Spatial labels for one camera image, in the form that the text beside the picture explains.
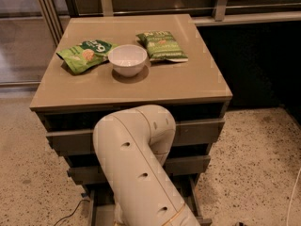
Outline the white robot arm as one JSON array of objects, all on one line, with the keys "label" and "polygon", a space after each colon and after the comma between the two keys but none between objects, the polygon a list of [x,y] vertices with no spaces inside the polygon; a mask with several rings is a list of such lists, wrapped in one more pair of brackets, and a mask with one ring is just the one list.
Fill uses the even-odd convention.
[{"label": "white robot arm", "polygon": [[114,226],[200,226],[163,169],[175,132],[172,115],[159,105],[97,122],[93,145],[114,193]]}]

